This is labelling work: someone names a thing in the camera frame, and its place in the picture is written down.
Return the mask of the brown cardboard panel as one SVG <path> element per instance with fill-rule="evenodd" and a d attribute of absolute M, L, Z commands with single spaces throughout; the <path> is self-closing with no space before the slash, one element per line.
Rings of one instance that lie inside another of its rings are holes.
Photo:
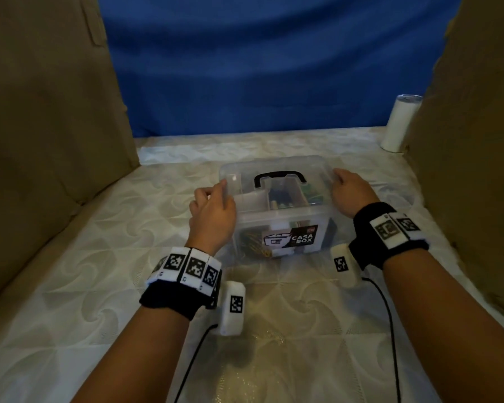
<path fill-rule="evenodd" d="M 504 315 L 504 0 L 462 0 L 410 124 L 424 204 Z"/>
<path fill-rule="evenodd" d="M 138 167 L 98 0 L 0 0 L 0 293 Z"/>

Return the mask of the blue cloth backdrop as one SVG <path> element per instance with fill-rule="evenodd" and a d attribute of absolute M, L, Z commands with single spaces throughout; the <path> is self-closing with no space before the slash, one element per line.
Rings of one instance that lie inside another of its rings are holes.
<path fill-rule="evenodd" d="M 386 125 L 461 0 L 98 0 L 134 137 Z"/>

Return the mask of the clear plastic storage box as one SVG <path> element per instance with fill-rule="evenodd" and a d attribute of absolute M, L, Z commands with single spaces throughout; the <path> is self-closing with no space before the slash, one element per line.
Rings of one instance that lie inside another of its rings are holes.
<path fill-rule="evenodd" d="M 265 179 L 260 189 L 254 188 L 254 177 L 270 171 L 301 172 L 306 184 L 296 178 Z M 273 258 L 311 254 L 325 250 L 333 243 L 337 224 L 331 189 L 334 173 L 321 156 L 292 156 L 221 166 L 219 178 L 227 180 L 225 194 L 236 203 L 236 227 L 233 248 L 237 264 L 253 264 Z M 318 225 L 316 243 L 308 247 L 270 249 L 263 244 L 268 231 L 289 230 L 299 226 Z"/>

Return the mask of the cream patterned table cover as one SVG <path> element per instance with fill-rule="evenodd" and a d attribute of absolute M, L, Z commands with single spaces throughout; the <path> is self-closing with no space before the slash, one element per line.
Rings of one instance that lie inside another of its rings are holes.
<path fill-rule="evenodd" d="M 195 188 L 224 163 L 319 155 L 363 176 L 408 213 L 433 256 L 493 317 L 423 206 L 401 155 L 379 147 L 383 127 L 150 137 L 141 167 L 116 182 L 49 242 L 0 296 L 0 403 L 69 403 L 139 307 L 166 247 L 188 236 Z M 365 282 L 338 287 L 329 252 L 253 265 L 217 258 L 247 290 L 240 336 L 210 332 L 179 403 L 396 403 L 390 326 Z"/>

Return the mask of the person's left forearm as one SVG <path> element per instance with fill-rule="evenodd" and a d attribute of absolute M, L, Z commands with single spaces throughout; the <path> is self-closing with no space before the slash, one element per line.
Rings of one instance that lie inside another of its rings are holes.
<path fill-rule="evenodd" d="M 166 403 L 189 326 L 176 311 L 141 306 L 71 403 Z"/>

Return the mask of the person's left hand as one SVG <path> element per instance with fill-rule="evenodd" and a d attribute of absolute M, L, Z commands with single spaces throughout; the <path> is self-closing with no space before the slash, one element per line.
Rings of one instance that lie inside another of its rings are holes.
<path fill-rule="evenodd" d="M 190 232 L 185 246 L 215 256 L 234 234 L 236 226 L 235 208 L 224 208 L 208 202 L 203 208 L 192 208 L 189 204 L 191 218 Z"/>

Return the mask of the person's right hand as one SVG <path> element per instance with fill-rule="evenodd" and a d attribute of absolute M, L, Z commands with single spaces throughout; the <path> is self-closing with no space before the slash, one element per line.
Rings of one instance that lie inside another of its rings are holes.
<path fill-rule="evenodd" d="M 379 203 L 380 199 L 371 185 L 359 174 L 355 174 L 354 188 L 351 193 L 332 193 L 334 207 L 344 216 L 353 219 L 364 207 Z"/>

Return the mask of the black label sticker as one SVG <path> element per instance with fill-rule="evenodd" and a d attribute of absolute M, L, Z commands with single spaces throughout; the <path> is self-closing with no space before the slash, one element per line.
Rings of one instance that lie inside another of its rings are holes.
<path fill-rule="evenodd" d="M 270 249 L 308 247 L 309 251 L 313 251 L 320 249 L 320 245 L 316 243 L 317 233 L 317 224 L 268 231 L 263 235 L 263 244 Z"/>

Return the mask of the white cylindrical tumbler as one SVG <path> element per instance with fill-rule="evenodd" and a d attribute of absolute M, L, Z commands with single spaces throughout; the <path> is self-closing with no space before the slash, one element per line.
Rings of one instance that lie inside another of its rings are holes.
<path fill-rule="evenodd" d="M 422 101 L 423 96 L 415 94 L 401 94 L 396 97 L 381 142 L 383 150 L 390 153 L 403 151 L 403 141 Z"/>

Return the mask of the person's right forearm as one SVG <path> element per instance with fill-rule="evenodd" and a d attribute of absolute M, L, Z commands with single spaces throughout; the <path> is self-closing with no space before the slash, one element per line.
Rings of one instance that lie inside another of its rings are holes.
<path fill-rule="evenodd" d="M 443 403 L 504 403 L 504 328 L 423 249 L 383 264 L 396 311 Z"/>

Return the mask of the black wristband with markers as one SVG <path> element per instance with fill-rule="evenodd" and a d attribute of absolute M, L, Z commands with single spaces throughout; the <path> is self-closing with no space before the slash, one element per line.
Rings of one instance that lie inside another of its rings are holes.
<path fill-rule="evenodd" d="M 361 270 L 368 265 L 379 269 L 389 258 L 408 250 L 429 250 L 430 244 L 419 226 L 405 213 L 384 202 L 371 203 L 353 218 L 356 238 L 349 244 Z"/>
<path fill-rule="evenodd" d="M 213 310 L 218 303 L 222 263 L 189 247 L 172 247 L 163 253 L 146 282 L 142 307 L 169 309 L 191 321 L 201 307 Z"/>

